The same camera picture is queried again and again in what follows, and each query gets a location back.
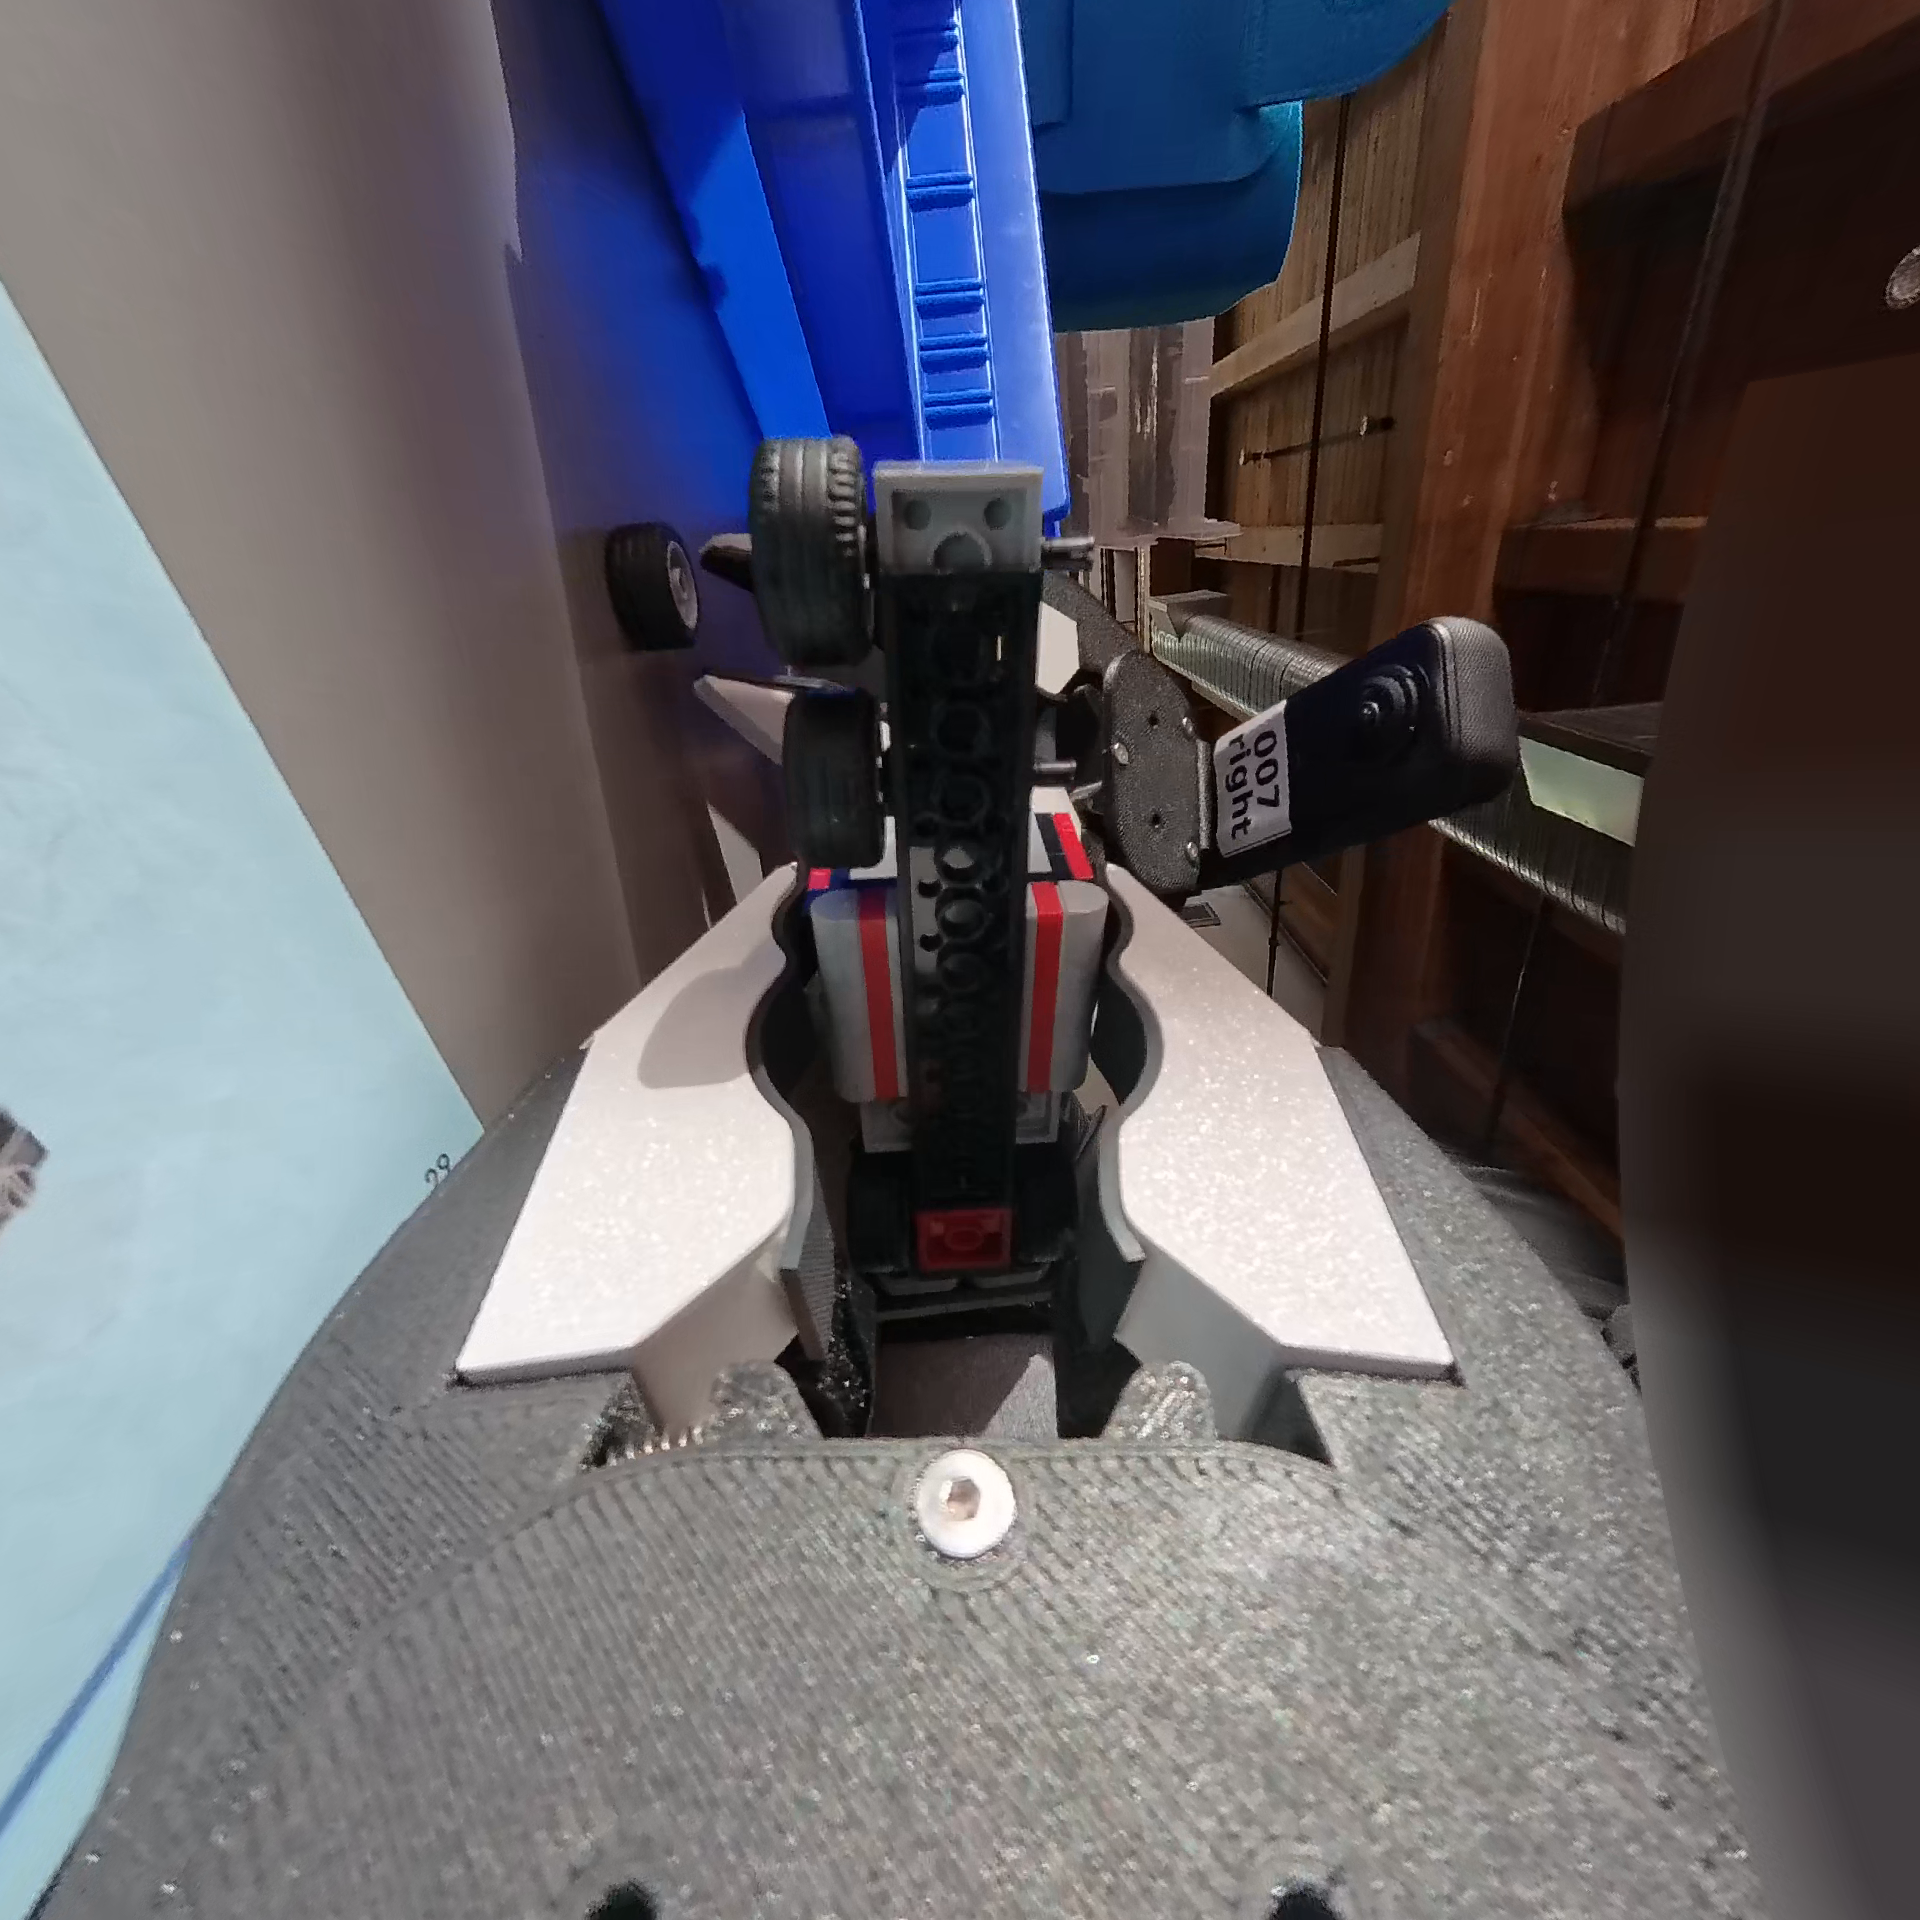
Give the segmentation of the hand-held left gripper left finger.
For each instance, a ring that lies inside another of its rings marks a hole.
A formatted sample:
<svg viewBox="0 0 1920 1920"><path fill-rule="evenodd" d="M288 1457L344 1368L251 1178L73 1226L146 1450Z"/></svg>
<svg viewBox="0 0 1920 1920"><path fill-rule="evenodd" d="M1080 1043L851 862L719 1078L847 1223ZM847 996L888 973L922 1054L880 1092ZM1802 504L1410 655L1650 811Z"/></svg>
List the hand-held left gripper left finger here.
<svg viewBox="0 0 1920 1920"><path fill-rule="evenodd" d="M622 1370L658 1426L695 1428L721 1370L797 1336L780 1274L804 1156L750 1042L797 877L773 867L590 1036L462 1380Z"/></svg>

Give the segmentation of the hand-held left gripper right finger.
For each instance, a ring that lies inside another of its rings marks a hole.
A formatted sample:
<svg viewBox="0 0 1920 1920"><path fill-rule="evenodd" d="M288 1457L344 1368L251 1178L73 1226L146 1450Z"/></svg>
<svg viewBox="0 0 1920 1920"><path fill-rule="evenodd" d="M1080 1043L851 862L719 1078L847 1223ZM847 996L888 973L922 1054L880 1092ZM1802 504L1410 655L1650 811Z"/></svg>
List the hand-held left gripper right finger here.
<svg viewBox="0 0 1920 1920"><path fill-rule="evenodd" d="M1219 1432L1285 1375L1445 1380L1454 1354L1316 1042L1134 876L1098 994L1116 1116L1098 1203L1134 1283L1116 1340L1183 1364Z"/></svg>

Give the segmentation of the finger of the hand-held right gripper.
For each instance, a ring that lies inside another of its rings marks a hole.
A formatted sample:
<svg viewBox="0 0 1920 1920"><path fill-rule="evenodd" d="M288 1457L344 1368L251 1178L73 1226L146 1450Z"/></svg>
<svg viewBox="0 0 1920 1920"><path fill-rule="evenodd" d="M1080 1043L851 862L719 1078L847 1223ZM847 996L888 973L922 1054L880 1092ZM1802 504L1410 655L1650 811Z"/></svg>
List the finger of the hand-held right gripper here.
<svg viewBox="0 0 1920 1920"><path fill-rule="evenodd" d="M1038 699L1059 702L1076 686L1096 686L1114 707L1144 698L1137 635L1068 572L1044 572L1038 637Z"/></svg>
<svg viewBox="0 0 1920 1920"><path fill-rule="evenodd" d="M781 734L793 691L752 679L697 676L693 699L699 707L699 789L733 901L739 901L793 853L781 778Z"/></svg>

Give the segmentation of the toy brick truck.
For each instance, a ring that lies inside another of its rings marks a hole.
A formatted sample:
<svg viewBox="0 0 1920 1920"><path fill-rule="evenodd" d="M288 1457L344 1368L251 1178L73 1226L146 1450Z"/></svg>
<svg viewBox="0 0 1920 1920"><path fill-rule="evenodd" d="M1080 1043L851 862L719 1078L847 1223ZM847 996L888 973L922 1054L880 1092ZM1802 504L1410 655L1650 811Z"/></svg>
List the toy brick truck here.
<svg viewBox="0 0 1920 1920"><path fill-rule="evenodd" d="M895 1320L1044 1301L1110 919L1042 754L1044 470L768 438L748 499L755 608L804 679L781 769L858 1120L849 1267Z"/></svg>

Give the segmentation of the small black toy wheel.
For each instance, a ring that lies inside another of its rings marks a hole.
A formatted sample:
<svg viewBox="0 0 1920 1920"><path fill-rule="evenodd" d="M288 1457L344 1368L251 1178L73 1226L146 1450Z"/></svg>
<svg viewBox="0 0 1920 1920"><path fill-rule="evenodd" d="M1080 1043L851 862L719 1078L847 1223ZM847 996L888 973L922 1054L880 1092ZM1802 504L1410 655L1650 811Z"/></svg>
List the small black toy wheel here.
<svg viewBox="0 0 1920 1920"><path fill-rule="evenodd" d="M691 649L699 624L697 569L680 532L665 521L608 530L604 572L615 624L633 652Z"/></svg>

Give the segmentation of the blue plastic bin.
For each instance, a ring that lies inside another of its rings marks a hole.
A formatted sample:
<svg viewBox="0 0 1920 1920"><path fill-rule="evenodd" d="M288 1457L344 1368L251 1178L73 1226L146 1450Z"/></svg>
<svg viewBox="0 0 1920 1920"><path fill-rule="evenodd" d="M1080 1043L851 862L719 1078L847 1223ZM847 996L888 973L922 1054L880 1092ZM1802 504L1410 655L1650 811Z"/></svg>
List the blue plastic bin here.
<svg viewBox="0 0 1920 1920"><path fill-rule="evenodd" d="M1042 474L1070 512L1011 2L605 2L755 438Z"/></svg>

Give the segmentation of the grey desk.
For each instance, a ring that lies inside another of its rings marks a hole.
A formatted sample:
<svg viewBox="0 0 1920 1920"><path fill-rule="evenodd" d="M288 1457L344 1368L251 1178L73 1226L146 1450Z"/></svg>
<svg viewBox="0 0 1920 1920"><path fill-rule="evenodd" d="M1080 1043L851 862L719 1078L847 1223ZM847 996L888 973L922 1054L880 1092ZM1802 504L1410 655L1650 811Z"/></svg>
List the grey desk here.
<svg viewBox="0 0 1920 1920"><path fill-rule="evenodd" d="M4 3L4 287L480 1123L733 906L697 651L604 541L741 508L597 3Z"/></svg>

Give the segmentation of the clear plastic storage drawers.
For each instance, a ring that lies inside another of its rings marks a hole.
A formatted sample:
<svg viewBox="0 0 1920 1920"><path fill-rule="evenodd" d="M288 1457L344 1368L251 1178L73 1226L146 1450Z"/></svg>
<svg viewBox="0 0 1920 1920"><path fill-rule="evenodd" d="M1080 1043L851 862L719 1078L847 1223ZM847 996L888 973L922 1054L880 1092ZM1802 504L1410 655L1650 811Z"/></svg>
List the clear plastic storage drawers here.
<svg viewBox="0 0 1920 1920"><path fill-rule="evenodd" d="M1214 328L1054 334L1072 537L1108 550L1237 537L1207 510Z"/></svg>

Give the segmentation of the blue felt bag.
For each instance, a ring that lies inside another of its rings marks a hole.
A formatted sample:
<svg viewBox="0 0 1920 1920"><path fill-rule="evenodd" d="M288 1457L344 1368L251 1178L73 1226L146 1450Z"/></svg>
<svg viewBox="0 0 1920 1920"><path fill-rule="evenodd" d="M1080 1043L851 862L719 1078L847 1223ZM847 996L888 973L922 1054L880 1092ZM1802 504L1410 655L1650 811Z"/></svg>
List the blue felt bag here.
<svg viewBox="0 0 1920 1920"><path fill-rule="evenodd" d="M1443 2L1021 2L1059 334L1207 319L1274 280L1303 105L1396 66Z"/></svg>

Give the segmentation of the light blue instruction booklet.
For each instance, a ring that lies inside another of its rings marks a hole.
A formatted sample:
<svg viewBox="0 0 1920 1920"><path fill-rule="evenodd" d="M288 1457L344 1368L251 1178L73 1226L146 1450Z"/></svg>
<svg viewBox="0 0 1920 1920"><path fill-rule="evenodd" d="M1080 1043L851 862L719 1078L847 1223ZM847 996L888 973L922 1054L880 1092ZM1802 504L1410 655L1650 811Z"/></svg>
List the light blue instruction booklet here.
<svg viewBox="0 0 1920 1920"><path fill-rule="evenodd" d="M479 1118L13 301L3 318L4 1915L209 1501Z"/></svg>

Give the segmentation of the silver spiral air duct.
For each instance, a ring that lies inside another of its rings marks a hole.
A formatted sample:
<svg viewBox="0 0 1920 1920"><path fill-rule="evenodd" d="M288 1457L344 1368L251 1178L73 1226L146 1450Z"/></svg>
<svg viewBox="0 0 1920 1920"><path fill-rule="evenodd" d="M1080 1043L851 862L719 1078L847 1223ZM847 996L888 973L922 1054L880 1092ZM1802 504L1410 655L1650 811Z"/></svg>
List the silver spiral air duct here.
<svg viewBox="0 0 1920 1920"><path fill-rule="evenodd" d="M1148 652L1235 722L1348 664L1305 640L1231 623L1214 612L1207 593L1193 600L1199 609L1177 609L1172 597L1148 603ZM1624 933L1629 842L1542 802L1528 771L1519 771L1498 797L1445 814L1431 829L1584 924Z"/></svg>

